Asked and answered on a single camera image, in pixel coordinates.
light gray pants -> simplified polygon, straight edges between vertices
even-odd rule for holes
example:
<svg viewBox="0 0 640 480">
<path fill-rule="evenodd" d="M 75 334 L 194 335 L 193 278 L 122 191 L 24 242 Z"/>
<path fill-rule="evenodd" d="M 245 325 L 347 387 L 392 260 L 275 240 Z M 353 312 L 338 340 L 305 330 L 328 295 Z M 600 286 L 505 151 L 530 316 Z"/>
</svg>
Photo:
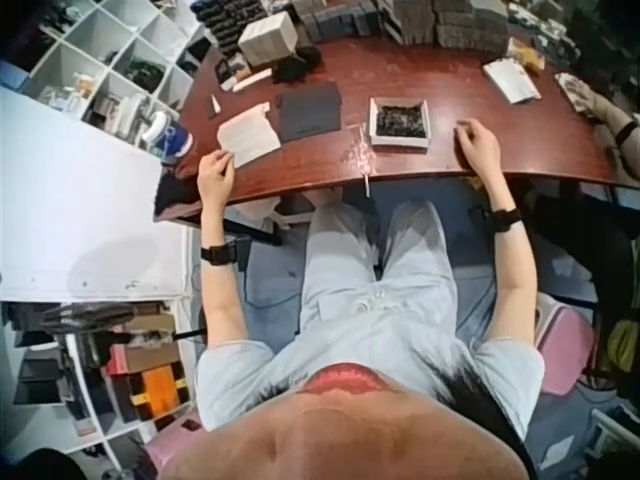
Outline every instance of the light gray pants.
<svg viewBox="0 0 640 480">
<path fill-rule="evenodd" d="M 456 284 L 433 204 L 411 201 L 395 210 L 380 281 L 377 261 L 360 211 L 342 203 L 318 208 L 307 240 L 300 331 L 323 320 L 393 310 L 455 333 Z"/>
</svg>

pants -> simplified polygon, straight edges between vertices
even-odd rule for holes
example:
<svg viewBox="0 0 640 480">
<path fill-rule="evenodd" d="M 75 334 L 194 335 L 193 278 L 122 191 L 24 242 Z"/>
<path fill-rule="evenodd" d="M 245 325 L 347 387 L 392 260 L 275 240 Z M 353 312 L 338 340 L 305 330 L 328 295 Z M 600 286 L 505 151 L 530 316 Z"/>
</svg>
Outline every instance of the pants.
<svg viewBox="0 0 640 480">
<path fill-rule="evenodd" d="M 531 218 L 544 238 L 589 270 L 603 313 L 625 315 L 634 295 L 631 240 L 640 235 L 640 211 L 588 195 L 580 201 L 540 195 Z"/>
<path fill-rule="evenodd" d="M 431 203 L 407 202 L 394 212 L 380 281 L 365 217 L 350 205 L 315 211 L 306 257 L 301 332 L 324 320 L 411 311 L 455 333 L 456 284 L 442 223 Z"/>
</svg>

hand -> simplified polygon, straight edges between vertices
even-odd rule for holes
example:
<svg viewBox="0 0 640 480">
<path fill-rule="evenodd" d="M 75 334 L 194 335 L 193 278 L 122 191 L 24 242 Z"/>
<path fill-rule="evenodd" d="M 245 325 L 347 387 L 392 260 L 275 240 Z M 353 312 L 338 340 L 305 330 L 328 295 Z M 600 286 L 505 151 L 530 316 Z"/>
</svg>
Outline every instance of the hand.
<svg viewBox="0 0 640 480">
<path fill-rule="evenodd" d="M 475 118 L 460 120 L 456 126 L 456 138 L 467 162 L 483 183 L 502 176 L 500 144 L 491 130 Z"/>
<path fill-rule="evenodd" d="M 595 117 L 603 120 L 607 114 L 609 100 L 602 95 L 597 94 L 589 85 L 577 78 L 571 78 L 567 82 L 567 90 L 575 96 L 575 102 L 578 107 L 585 108 Z"/>
<path fill-rule="evenodd" d="M 231 189 L 235 168 L 233 154 L 225 150 L 216 150 L 200 160 L 198 169 L 198 190 L 203 209 L 224 213 Z"/>
</svg>

smartwatch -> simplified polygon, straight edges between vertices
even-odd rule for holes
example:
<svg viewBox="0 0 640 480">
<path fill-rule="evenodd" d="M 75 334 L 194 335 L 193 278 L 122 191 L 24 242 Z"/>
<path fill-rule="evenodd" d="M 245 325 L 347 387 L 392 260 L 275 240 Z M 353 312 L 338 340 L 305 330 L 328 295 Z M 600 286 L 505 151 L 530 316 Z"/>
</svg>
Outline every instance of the smartwatch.
<svg viewBox="0 0 640 480">
<path fill-rule="evenodd" d="M 511 229 L 511 225 L 518 223 L 522 220 L 520 210 L 514 208 L 513 210 L 498 210 L 497 212 L 491 212 L 489 214 L 494 233 L 508 232 Z"/>
<path fill-rule="evenodd" d="M 200 258 L 211 265 L 229 265 L 238 261 L 238 248 L 234 241 L 217 247 L 207 247 L 200 249 Z"/>
</svg>

reddish-brown desk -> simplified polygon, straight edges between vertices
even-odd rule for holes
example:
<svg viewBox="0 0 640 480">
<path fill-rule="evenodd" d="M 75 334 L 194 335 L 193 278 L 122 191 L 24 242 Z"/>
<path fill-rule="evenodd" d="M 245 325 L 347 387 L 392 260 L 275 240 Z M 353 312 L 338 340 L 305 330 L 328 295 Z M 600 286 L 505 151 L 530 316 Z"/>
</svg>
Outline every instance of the reddish-brown desk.
<svg viewBox="0 0 640 480">
<path fill-rule="evenodd" d="M 376 150 L 371 181 L 469 175 L 454 146 L 456 120 L 476 117 L 493 130 L 502 147 L 508 174 L 574 178 L 614 184 L 606 156 L 593 137 L 593 127 L 574 113 L 553 79 L 553 69 L 534 77 L 542 100 L 510 105 L 482 73 L 491 57 L 476 51 L 437 47 L 400 47 L 380 38 L 345 39 L 322 45 L 324 66 L 306 83 L 335 81 L 342 96 L 342 130 L 286 143 L 281 149 L 240 168 L 231 203 L 307 189 L 362 181 L 354 162 L 344 153 L 353 142 L 349 127 L 366 122 L 372 96 L 425 98 L 432 122 L 432 142 L 425 153 Z M 181 179 L 197 173 L 200 156 L 219 147 L 218 126 L 257 103 L 296 88 L 261 81 L 238 93 L 225 93 L 214 74 L 212 51 L 200 68 L 182 110 L 181 123 L 198 140 L 197 151 L 180 163 Z M 210 95 L 222 112 L 209 120 Z M 277 131 L 277 111 L 269 118 Z M 194 208 L 169 209 L 160 219 L 176 219 Z"/>
</svg>

